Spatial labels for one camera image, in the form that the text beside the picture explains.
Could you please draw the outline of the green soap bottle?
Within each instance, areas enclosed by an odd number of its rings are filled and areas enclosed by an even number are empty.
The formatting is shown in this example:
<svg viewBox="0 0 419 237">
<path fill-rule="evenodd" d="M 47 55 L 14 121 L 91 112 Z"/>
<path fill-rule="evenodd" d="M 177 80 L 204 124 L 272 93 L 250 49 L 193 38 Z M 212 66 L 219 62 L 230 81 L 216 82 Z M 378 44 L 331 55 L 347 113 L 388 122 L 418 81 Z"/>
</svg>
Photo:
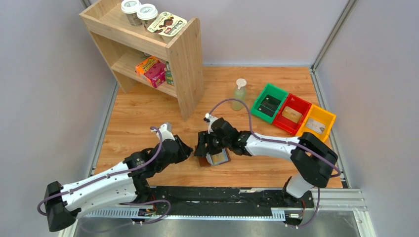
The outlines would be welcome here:
<svg viewBox="0 0 419 237">
<path fill-rule="evenodd" d="M 245 101 L 246 98 L 246 85 L 247 81 L 243 78 L 239 78 L 236 80 L 236 85 L 233 92 L 233 98 L 238 99 L 241 101 Z M 232 101 L 231 108 L 235 111 L 239 111 L 244 107 L 244 105 L 241 102 Z"/>
</svg>

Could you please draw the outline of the brown leather card holder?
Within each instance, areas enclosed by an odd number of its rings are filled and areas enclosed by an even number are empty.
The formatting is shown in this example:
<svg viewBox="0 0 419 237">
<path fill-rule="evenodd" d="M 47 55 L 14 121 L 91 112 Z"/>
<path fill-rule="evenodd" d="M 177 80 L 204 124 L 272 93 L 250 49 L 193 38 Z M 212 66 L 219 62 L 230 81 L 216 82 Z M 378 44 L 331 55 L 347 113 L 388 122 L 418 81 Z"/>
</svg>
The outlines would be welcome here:
<svg viewBox="0 0 419 237">
<path fill-rule="evenodd" d="M 215 155 L 207 155 L 206 157 L 196 157 L 200 167 L 216 166 L 231 161 L 229 153 L 226 149 Z"/>
</svg>

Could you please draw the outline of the pink snack box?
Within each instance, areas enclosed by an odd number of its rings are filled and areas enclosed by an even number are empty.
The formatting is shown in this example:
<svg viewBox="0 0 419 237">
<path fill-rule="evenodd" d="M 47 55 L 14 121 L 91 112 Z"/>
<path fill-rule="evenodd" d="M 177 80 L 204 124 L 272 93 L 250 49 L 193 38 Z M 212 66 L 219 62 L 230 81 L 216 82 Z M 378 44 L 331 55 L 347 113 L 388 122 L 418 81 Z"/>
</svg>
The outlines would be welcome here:
<svg viewBox="0 0 419 237">
<path fill-rule="evenodd" d="M 143 67 L 144 76 L 148 80 L 148 82 L 151 84 L 152 87 L 158 88 L 160 85 L 162 85 L 165 81 L 165 71 L 166 65 L 161 62 L 157 63 L 147 63 Z"/>
</svg>

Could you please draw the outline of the yellow plastic bin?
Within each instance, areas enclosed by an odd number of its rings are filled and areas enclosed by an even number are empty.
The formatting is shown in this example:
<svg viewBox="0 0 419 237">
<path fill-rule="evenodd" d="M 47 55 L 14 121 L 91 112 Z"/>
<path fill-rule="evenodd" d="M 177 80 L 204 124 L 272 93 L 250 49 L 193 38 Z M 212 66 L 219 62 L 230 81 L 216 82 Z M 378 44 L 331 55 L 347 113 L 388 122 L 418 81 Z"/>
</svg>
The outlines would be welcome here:
<svg viewBox="0 0 419 237">
<path fill-rule="evenodd" d="M 304 132 L 310 132 L 322 142 L 326 142 L 335 119 L 335 114 L 312 104 L 296 136 L 301 136 Z"/>
</svg>

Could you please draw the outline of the green box on shelf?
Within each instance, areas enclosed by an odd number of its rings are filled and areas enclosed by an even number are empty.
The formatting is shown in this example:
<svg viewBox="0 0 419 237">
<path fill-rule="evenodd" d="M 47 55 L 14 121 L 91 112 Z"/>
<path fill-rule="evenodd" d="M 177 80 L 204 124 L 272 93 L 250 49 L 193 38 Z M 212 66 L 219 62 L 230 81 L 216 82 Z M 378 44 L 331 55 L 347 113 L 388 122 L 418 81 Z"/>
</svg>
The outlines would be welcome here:
<svg viewBox="0 0 419 237">
<path fill-rule="evenodd" d="M 167 84 L 174 86 L 174 81 L 173 81 L 172 73 L 170 70 L 169 62 L 165 62 L 165 78 L 166 78 Z"/>
</svg>

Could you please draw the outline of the red plastic bin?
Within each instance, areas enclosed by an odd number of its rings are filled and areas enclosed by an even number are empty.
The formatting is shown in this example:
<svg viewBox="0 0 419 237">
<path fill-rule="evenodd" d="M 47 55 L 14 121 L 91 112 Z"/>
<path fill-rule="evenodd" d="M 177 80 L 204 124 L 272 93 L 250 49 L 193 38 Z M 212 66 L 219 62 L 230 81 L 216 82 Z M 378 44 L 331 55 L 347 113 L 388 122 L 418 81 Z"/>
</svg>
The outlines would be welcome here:
<svg viewBox="0 0 419 237">
<path fill-rule="evenodd" d="M 296 135 L 312 104 L 289 93 L 272 124 L 291 135 Z"/>
</svg>

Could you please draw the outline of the black card in green bin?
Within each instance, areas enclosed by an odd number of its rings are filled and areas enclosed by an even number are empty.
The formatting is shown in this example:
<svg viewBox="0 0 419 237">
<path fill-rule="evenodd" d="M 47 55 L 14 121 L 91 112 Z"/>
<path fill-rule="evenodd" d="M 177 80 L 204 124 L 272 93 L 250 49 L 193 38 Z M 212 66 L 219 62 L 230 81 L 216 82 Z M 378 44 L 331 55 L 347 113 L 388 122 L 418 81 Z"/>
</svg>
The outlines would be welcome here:
<svg viewBox="0 0 419 237">
<path fill-rule="evenodd" d="M 263 114 L 267 115 L 268 117 L 273 117 L 276 110 L 279 108 L 281 100 L 272 97 L 271 95 L 267 95 L 260 106 L 258 107 L 258 111 L 262 112 Z"/>
</svg>

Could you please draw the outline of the wooden shelf unit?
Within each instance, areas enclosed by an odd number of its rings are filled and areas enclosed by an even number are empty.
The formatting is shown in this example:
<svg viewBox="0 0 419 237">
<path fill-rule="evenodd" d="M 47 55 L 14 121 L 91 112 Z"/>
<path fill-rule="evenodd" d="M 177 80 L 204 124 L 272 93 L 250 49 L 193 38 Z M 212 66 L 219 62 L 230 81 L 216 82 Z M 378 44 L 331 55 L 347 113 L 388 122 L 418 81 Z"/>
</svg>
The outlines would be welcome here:
<svg viewBox="0 0 419 237">
<path fill-rule="evenodd" d="M 135 72 L 146 54 L 168 62 L 174 85 L 164 83 L 157 90 L 177 98 L 182 119 L 187 120 L 204 94 L 200 20 L 192 18 L 165 42 L 144 27 L 131 25 L 121 3 L 98 0 L 79 16 L 123 92 L 139 82 L 149 85 Z"/>
</svg>

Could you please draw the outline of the silver card in yellow bin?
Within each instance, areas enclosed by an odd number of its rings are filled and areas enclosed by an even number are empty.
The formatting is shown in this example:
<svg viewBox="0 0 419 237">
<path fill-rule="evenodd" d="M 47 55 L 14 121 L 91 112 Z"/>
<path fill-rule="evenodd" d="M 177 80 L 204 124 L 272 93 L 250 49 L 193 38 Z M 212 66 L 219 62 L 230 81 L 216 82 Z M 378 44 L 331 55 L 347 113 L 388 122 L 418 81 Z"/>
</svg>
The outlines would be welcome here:
<svg viewBox="0 0 419 237">
<path fill-rule="evenodd" d="M 306 122 L 305 125 L 308 129 L 311 129 L 312 131 L 318 133 L 318 134 L 323 134 L 325 129 L 326 129 L 326 125 L 321 123 L 320 121 L 317 121 L 313 118 L 309 118 Z"/>
</svg>

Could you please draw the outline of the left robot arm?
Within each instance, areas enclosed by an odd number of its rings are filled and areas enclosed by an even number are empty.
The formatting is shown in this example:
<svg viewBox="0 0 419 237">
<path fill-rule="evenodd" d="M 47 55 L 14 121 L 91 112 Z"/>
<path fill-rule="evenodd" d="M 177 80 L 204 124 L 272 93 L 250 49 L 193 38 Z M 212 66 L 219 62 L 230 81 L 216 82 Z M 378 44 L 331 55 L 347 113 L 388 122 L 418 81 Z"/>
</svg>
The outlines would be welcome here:
<svg viewBox="0 0 419 237">
<path fill-rule="evenodd" d="M 193 149 L 175 135 L 154 148 L 134 152 L 112 168 L 85 180 L 62 185 L 48 184 L 44 202 L 51 232 L 71 226 L 77 219 L 114 204 L 151 200 L 148 178 L 170 164 L 185 161 Z"/>
</svg>

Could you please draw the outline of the green plastic bin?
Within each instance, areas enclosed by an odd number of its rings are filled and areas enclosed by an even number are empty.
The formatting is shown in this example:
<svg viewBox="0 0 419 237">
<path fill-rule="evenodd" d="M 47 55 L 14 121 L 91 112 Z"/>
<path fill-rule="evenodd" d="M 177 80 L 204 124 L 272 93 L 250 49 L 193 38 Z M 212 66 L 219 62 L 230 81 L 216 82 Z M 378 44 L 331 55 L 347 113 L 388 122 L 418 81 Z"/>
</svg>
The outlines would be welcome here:
<svg viewBox="0 0 419 237">
<path fill-rule="evenodd" d="M 268 83 L 258 95 L 251 108 L 251 114 L 272 124 L 289 93 Z"/>
</svg>

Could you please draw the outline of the Chobani yogurt package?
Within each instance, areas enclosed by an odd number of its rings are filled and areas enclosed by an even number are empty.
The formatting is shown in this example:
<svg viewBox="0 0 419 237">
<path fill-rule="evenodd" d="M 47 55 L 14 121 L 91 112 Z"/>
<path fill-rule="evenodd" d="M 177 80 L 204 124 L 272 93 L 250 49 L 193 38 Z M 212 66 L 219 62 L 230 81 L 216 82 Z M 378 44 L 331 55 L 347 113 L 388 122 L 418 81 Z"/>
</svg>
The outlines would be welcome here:
<svg viewBox="0 0 419 237">
<path fill-rule="evenodd" d="M 186 24 L 185 19 L 165 11 L 159 14 L 147 30 L 162 37 L 174 37 Z"/>
</svg>

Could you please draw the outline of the white lidded cup right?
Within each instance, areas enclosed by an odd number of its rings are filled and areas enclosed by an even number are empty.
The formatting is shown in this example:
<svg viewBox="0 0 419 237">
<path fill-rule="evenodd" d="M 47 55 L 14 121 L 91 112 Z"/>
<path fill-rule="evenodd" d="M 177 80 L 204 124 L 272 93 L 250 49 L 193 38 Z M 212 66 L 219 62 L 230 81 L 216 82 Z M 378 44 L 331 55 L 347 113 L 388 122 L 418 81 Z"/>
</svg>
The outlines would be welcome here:
<svg viewBox="0 0 419 237">
<path fill-rule="evenodd" d="M 141 20 L 142 25 L 147 28 L 156 20 L 158 16 L 157 8 L 150 3 L 142 4 L 137 10 L 137 17 Z"/>
</svg>

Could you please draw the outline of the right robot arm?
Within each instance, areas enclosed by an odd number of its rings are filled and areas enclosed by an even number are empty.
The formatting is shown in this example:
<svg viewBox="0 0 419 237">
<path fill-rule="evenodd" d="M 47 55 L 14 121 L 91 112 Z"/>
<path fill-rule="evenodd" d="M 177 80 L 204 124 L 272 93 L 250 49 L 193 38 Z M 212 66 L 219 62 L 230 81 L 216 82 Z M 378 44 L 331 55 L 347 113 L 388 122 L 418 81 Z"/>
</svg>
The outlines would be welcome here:
<svg viewBox="0 0 419 237">
<path fill-rule="evenodd" d="M 203 157 L 211 165 L 214 155 L 228 149 L 238 156 L 269 156 L 294 164 L 298 174 L 284 185 L 285 192 L 301 198 L 313 187 L 325 188 L 338 160 L 337 154 L 310 132 L 300 137 L 265 136 L 253 131 L 238 131 L 224 118 L 206 114 L 206 131 L 198 134 L 194 156 Z"/>
</svg>

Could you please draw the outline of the white lidded cup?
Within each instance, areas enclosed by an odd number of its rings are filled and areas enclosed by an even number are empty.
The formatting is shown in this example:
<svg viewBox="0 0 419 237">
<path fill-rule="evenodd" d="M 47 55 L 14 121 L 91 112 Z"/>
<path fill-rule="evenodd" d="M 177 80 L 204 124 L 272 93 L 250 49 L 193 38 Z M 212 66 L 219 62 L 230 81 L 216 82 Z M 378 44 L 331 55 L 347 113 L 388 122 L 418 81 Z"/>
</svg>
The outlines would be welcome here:
<svg viewBox="0 0 419 237">
<path fill-rule="evenodd" d="M 137 17 L 137 11 L 140 9 L 140 6 L 141 2 L 139 0 L 123 0 L 121 3 L 121 11 L 133 26 L 140 26 L 142 24 L 141 20 Z"/>
<path fill-rule="evenodd" d="M 157 8 L 150 3 L 142 4 L 137 10 L 137 17 L 141 20 L 142 25 L 147 28 L 156 20 L 158 16 Z"/>
</svg>

